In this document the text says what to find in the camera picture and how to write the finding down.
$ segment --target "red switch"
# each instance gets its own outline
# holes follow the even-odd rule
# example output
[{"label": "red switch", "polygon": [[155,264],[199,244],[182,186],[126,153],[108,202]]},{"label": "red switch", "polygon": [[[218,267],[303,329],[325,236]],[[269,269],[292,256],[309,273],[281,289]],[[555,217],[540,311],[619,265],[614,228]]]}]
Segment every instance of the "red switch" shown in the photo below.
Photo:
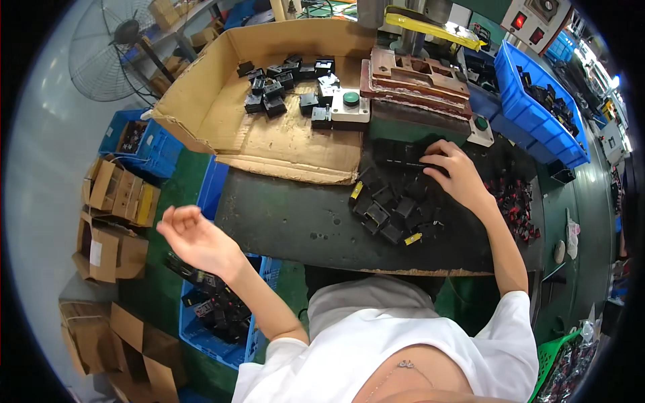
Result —
[{"label": "red switch", "polygon": [[537,44],[543,37],[544,31],[542,31],[540,28],[536,28],[533,35],[531,35],[531,37],[529,38],[529,41],[531,41],[532,44]]},{"label": "red switch", "polygon": [[526,21],[526,15],[522,14],[521,12],[519,12],[515,16],[515,19],[511,23],[511,26],[513,28],[515,28],[516,30],[520,30],[524,26],[525,21]]}]

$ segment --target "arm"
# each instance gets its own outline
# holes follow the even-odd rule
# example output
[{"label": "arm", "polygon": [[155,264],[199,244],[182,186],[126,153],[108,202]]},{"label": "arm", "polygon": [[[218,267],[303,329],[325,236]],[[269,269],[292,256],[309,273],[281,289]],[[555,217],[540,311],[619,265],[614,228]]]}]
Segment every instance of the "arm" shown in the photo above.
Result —
[{"label": "arm", "polygon": [[212,273],[244,301],[267,339],[292,337],[309,344],[303,325],[253,269],[239,246],[214,226],[197,206],[169,207],[157,231],[191,266]]},{"label": "arm", "polygon": [[434,168],[424,168],[457,202],[472,211],[488,232],[493,253],[495,280],[501,296],[511,291],[528,294],[528,276],[522,255],[515,245],[495,198],[484,187],[477,169],[455,143],[439,140],[426,150],[421,162],[442,166],[450,178]]}]

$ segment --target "black table surface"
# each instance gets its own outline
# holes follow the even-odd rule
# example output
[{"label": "black table surface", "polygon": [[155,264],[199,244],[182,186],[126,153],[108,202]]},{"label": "black table surface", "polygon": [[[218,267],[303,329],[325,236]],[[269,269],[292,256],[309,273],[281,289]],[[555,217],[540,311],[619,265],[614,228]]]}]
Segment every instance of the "black table surface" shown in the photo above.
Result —
[{"label": "black table surface", "polygon": [[[364,145],[361,170],[373,165],[369,141]],[[531,222],[543,228],[542,199],[534,160],[502,137],[490,148],[466,143],[484,181],[512,169],[518,179],[533,185]],[[509,168],[507,161],[514,161]],[[243,251],[303,264],[407,275],[487,275],[493,260],[484,226],[470,210],[454,201],[441,187],[419,171],[379,167],[394,186],[417,175],[428,183],[429,196],[441,205],[443,231],[435,239],[409,246],[392,245],[373,236],[353,215],[348,198],[353,186],[317,185],[229,170],[215,224]],[[518,240],[526,269],[542,266],[543,239],[529,246]]]}]

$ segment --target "hand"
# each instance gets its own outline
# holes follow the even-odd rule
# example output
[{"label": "hand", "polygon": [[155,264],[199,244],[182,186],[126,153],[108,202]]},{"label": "hand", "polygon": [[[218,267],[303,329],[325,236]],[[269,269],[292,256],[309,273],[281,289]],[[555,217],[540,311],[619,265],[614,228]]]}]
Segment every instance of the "hand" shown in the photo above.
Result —
[{"label": "hand", "polygon": [[170,206],[157,223],[157,231],[186,263],[227,283],[249,264],[237,243],[207,220],[197,206]]},{"label": "hand", "polygon": [[423,173],[433,177],[447,194],[476,216],[486,214],[491,206],[497,210],[495,198],[484,187],[473,161],[455,143],[439,140],[431,144],[419,162],[445,168],[450,178],[435,168],[423,168]]}]

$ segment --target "white plastic bag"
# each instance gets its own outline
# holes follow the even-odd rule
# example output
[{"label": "white plastic bag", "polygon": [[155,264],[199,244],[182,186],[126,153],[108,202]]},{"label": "white plastic bag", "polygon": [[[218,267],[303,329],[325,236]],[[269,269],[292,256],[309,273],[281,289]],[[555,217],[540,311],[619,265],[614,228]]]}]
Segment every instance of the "white plastic bag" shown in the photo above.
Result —
[{"label": "white plastic bag", "polygon": [[578,255],[578,234],[580,226],[569,216],[569,208],[566,209],[566,253],[575,259]]}]

